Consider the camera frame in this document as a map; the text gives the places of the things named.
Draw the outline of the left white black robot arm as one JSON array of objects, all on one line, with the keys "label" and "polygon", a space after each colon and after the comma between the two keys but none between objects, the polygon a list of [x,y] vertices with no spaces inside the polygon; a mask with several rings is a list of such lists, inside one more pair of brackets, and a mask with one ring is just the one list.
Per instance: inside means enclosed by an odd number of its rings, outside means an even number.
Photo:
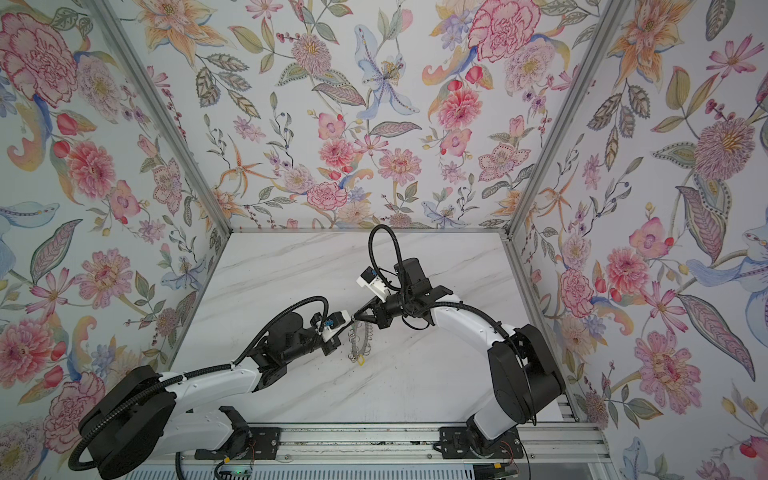
[{"label": "left white black robot arm", "polygon": [[304,355],[329,355],[352,321],[339,311],[315,314],[304,327],[299,314],[288,313],[246,351],[252,367],[227,363],[163,375],[148,366],[134,369],[81,420],[69,469],[95,469],[103,479],[117,479],[167,454],[202,450],[223,461],[236,458],[254,434],[226,399],[270,387]]}]

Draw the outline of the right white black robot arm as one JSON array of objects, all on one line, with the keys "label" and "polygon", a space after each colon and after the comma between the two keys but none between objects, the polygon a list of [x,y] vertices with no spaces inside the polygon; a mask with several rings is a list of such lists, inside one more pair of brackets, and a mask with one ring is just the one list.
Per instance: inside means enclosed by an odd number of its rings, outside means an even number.
[{"label": "right white black robot arm", "polygon": [[508,431],[535,423],[538,413],[565,392],[565,380],[542,332],[531,324],[513,327],[462,301],[449,288],[434,286],[419,260],[395,266],[400,284],[393,286],[367,267],[357,283],[373,293],[354,318],[381,329],[400,318],[420,318],[444,329],[486,355],[492,394],[466,422],[466,441],[486,447]]}]

